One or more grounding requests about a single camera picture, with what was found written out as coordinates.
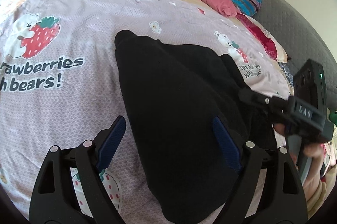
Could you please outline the person's right hand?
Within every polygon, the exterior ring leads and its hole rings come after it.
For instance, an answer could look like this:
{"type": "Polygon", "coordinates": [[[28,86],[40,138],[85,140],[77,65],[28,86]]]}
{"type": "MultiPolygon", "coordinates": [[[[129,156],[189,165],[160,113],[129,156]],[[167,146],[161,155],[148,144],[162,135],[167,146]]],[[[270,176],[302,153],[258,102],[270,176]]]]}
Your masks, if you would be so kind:
{"type": "MultiPolygon", "coordinates": [[[[274,130],[281,134],[282,136],[286,136],[285,129],[286,126],[283,124],[276,123],[273,125],[274,130]]],[[[313,181],[314,179],[320,180],[320,170],[323,165],[323,159],[324,159],[324,147],[320,143],[311,143],[304,146],[302,150],[302,154],[309,159],[312,159],[311,165],[307,174],[307,177],[303,183],[303,185],[308,184],[309,182],[313,181]]],[[[294,153],[290,152],[290,156],[295,164],[295,166],[298,168],[298,156],[296,156],[294,153]]]]}

